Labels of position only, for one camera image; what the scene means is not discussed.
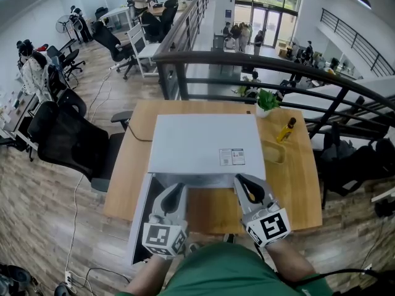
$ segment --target green shirt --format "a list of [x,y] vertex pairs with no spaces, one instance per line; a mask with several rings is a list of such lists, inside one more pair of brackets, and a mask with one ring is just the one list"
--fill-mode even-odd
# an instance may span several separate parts
[[[253,251],[237,244],[205,246],[183,260],[160,296],[329,296],[325,279],[292,289]],[[117,296],[130,295],[119,293]]]

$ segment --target white chair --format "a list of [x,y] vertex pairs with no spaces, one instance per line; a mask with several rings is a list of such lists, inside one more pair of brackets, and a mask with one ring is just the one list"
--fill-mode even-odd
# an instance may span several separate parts
[[155,55],[158,50],[160,44],[148,44],[146,38],[144,37],[144,32],[141,27],[141,24],[137,24],[134,28],[128,31],[129,40],[131,42],[131,46],[135,52],[135,56],[137,59],[137,63],[139,65],[141,75],[143,78],[146,76],[159,76],[157,72],[157,68],[155,68],[154,72],[144,72],[143,67],[141,65],[141,59],[148,58],[149,64],[152,66],[153,62],[151,58]]

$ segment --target ceiling light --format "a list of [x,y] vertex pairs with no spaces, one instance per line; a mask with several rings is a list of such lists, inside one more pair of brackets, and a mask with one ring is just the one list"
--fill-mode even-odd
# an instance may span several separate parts
[[370,2],[368,0],[357,0],[361,5],[364,7],[367,7],[369,10],[372,9],[372,6],[370,5]]

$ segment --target black railing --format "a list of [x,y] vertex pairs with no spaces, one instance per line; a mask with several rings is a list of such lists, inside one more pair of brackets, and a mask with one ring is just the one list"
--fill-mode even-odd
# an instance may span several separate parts
[[[325,133],[326,129],[324,126],[331,126],[334,116],[344,117],[348,120],[357,121],[357,124],[348,125],[341,124],[340,131],[342,136],[363,138],[363,139],[377,139],[382,138],[388,131],[389,126],[395,125],[395,116],[393,113],[387,113],[395,110],[395,104],[385,97],[345,78],[341,78],[335,75],[331,75],[327,72],[307,67],[304,65],[298,65],[293,62],[274,59],[262,56],[253,56],[243,53],[228,53],[228,52],[201,52],[201,51],[188,51],[188,52],[166,52],[155,56],[156,63],[158,65],[173,65],[175,67],[175,74],[171,78],[176,80],[177,90],[182,100],[210,100],[210,101],[235,101],[245,102],[254,104],[255,99],[249,99],[245,97],[238,97],[231,95],[230,86],[253,86],[264,89],[274,90],[285,90],[287,93],[298,93],[304,96],[316,97],[319,99],[328,100],[326,108],[318,105],[303,105],[295,104],[291,102],[281,102],[281,107],[289,107],[299,110],[314,111],[322,113],[321,117],[310,119],[305,118],[306,123],[309,125],[307,128],[310,133],[310,137],[314,137],[317,133]],[[278,72],[291,73],[302,75],[313,80],[322,81],[326,84],[333,84],[339,87],[337,96],[329,96],[320,92],[309,91],[299,88],[289,88],[279,86],[276,84],[267,83],[252,83],[248,81],[240,81],[240,79],[229,79],[229,78],[187,78],[186,77],[186,66],[191,64],[209,64],[211,68],[223,66],[233,66],[233,71],[237,66],[248,66],[254,68],[274,70]],[[230,95],[210,95],[210,94],[190,94],[188,91],[188,85],[191,86],[199,84],[208,84],[209,88],[219,86],[229,86],[228,93]],[[360,105],[347,98],[350,93],[356,93],[360,96],[364,96],[367,99],[372,100],[381,104],[381,110],[373,109],[368,104]],[[350,113],[350,108],[357,110],[364,110],[373,117],[366,118],[356,116]]]
[[395,75],[395,70],[384,57],[364,37],[337,16],[322,9],[321,22],[342,37],[366,61],[376,76]]
[[[196,37],[200,33],[200,26],[208,3],[209,0],[193,0],[174,23],[174,26],[160,44],[156,55],[167,54],[169,52],[191,51]],[[166,100],[174,99],[178,93],[174,65],[157,62],[157,68],[164,98]]]

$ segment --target small bottle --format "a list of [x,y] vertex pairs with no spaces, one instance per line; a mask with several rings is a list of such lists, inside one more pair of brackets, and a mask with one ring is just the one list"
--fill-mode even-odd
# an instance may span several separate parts
[[289,135],[292,134],[292,131],[294,130],[295,123],[296,123],[296,119],[291,118],[289,120],[288,124],[282,129],[280,134],[277,136],[277,142],[279,144],[284,142],[284,140],[286,140],[289,137]]

